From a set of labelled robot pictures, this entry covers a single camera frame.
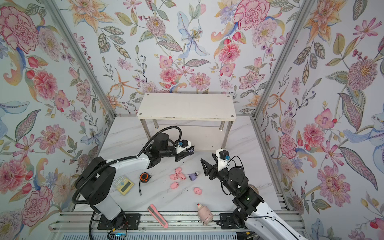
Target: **floor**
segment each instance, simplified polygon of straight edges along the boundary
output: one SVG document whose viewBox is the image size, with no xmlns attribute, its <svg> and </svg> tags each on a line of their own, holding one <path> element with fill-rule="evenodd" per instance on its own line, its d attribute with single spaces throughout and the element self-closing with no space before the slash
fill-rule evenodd
<svg viewBox="0 0 384 240">
<path fill-rule="evenodd" d="M 159 120 L 159 124 L 192 125 L 192 126 L 217 126 L 220 122 L 202 121 L 166 121 Z M 153 122 L 147 121 L 151 134 L 156 133 Z M 100 156 L 105 159 L 118 159 L 125 156 L 136 155 L 147 142 L 144 130 L 136 117 L 117 117 L 100 151 Z M 281 210 L 269 171 L 266 167 L 260 146 L 249 117 L 237 117 L 234 122 L 228 142 L 227 150 L 230 156 L 238 155 L 244 164 L 245 175 L 249 183 L 256 186 L 260 195 L 273 210 Z M 212 158 L 213 151 L 195 151 L 194 155 L 175 162 L 172 158 L 163 158 L 161 163 L 148 170 L 139 170 L 126 176 L 135 183 L 133 188 L 125 195 L 121 195 L 113 187 L 110 194 L 117 204 L 125 211 L 146 211 L 150 204 L 154 204 L 159 211 L 197 211 L 197 204 L 206 205 L 212 211 L 234 210 L 233 196 L 226 196 L 219 180 L 209 180 L 204 176 L 200 159 L 215 163 Z M 187 175 L 199 171 L 200 175 L 195 181 L 188 177 L 186 180 L 176 180 L 179 187 L 171 189 L 174 182 L 169 175 L 174 174 L 174 169 L 182 168 Z M 148 183 L 141 184 L 142 196 L 139 195 L 139 176 L 148 172 L 152 178 Z M 202 195 L 193 192 L 195 187 L 202 190 Z M 86 205 L 77 205 L 75 211 L 92 211 Z"/>
</svg>

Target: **metal bar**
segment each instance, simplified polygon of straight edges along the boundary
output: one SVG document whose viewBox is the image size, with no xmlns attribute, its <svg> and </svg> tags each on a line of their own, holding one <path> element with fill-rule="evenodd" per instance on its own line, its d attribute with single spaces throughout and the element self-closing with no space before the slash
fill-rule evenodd
<svg viewBox="0 0 384 240">
<path fill-rule="evenodd" d="M 223 144 L 221 144 L 222 149 L 225 149 L 225 146 L 227 145 L 228 135 L 229 135 L 229 131 L 231 131 L 232 124 L 233 124 L 233 121 L 229 121 L 227 124 L 227 129 L 225 131 Z"/>
<path fill-rule="evenodd" d="M 153 119 L 153 124 L 155 125 L 155 128 L 156 128 L 156 129 L 159 128 L 159 124 L 157 123 L 157 120 L 156 120 L 156 119 Z"/>
<path fill-rule="evenodd" d="M 225 121 L 221 121 L 220 128 L 219 128 L 220 131 L 224 130 L 224 124 L 225 124 Z"/>
<path fill-rule="evenodd" d="M 141 121 L 141 125 L 143 125 L 144 132 L 147 135 L 147 138 L 149 140 L 151 138 L 151 133 L 149 132 L 147 122 L 145 121 L 145 119 L 140 119 L 140 121 Z"/>
</svg>

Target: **wall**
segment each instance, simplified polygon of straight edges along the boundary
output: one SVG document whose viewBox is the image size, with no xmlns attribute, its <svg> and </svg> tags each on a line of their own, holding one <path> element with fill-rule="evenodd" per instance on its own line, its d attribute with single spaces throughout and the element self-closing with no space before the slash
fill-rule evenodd
<svg viewBox="0 0 384 240">
<path fill-rule="evenodd" d="M 300 0 L 56 1 L 120 116 L 146 92 L 233 96 L 250 114 Z"/>
<path fill-rule="evenodd" d="M 0 239 L 46 239 L 113 119 L 44 6 L 0 6 Z"/>
<path fill-rule="evenodd" d="M 383 8 L 317 0 L 257 118 L 315 240 L 384 239 Z"/>
</svg>

